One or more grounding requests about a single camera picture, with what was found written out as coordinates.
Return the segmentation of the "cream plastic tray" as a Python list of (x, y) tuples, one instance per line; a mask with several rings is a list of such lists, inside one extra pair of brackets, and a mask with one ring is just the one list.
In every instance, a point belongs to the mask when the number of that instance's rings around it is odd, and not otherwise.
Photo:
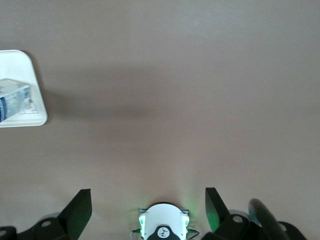
[(48, 113), (36, 70), (30, 56), (17, 49), (0, 50), (0, 79), (12, 79), (29, 85), (30, 106), (0, 122), (0, 128), (34, 127), (44, 125)]

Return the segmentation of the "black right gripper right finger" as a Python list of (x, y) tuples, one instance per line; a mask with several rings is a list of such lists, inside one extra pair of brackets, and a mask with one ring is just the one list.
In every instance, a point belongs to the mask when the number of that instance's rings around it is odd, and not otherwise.
[(217, 189), (205, 189), (205, 213), (211, 231), (201, 240), (306, 240), (294, 225), (276, 220), (259, 199), (248, 203), (248, 213), (229, 210)]

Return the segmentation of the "blue milk carton green cap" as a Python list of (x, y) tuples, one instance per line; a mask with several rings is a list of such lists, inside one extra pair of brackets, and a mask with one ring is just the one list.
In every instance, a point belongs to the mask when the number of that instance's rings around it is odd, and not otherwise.
[(30, 86), (10, 78), (0, 79), (0, 123), (30, 106)]

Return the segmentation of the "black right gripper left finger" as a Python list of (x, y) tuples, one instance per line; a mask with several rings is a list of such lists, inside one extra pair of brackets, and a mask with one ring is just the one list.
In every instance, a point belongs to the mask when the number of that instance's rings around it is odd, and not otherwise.
[(81, 189), (61, 212), (43, 216), (23, 232), (0, 226), (0, 240), (78, 240), (92, 211), (91, 189)]

